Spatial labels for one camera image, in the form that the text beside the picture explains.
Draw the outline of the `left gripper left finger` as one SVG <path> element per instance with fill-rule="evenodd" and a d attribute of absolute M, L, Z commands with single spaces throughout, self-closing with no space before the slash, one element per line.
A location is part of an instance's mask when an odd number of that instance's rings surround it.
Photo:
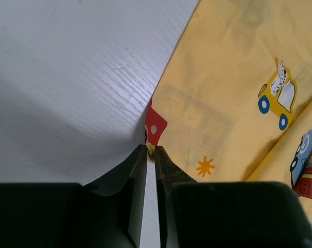
<path fill-rule="evenodd" d="M 98 179 L 0 183 L 0 247 L 139 247 L 147 148 Z"/>

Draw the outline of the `yellow car-print placemat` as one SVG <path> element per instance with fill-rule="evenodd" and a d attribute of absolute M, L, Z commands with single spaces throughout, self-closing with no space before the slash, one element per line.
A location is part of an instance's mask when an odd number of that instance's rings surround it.
<path fill-rule="evenodd" d="M 312 1 L 200 1 L 148 106 L 199 182 L 280 181 L 312 218 Z"/>

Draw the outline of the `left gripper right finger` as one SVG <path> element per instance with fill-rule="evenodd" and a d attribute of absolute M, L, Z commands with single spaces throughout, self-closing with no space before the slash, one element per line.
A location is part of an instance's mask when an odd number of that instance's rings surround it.
<path fill-rule="evenodd" d="M 312 247 L 292 189 L 267 182 L 199 183 L 154 149 L 161 247 Z"/>

